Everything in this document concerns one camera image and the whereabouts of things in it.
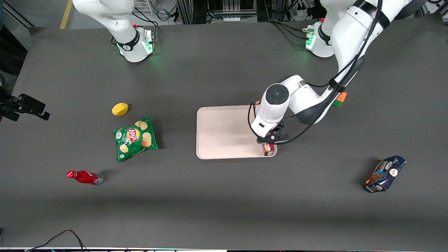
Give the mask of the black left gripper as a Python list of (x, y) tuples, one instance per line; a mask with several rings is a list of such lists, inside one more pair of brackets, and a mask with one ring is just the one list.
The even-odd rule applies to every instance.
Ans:
[(283, 121), (280, 121), (277, 126), (275, 126), (267, 133), (267, 137), (285, 137), (286, 134), (282, 132), (283, 128)]

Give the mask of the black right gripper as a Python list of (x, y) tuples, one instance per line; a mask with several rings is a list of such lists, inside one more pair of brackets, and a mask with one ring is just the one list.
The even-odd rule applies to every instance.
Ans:
[(27, 94), (20, 94), (19, 99), (1, 99), (0, 106), (2, 110), (19, 110), (21, 113), (35, 115), (45, 121), (50, 117), (50, 113), (45, 110), (46, 105)]

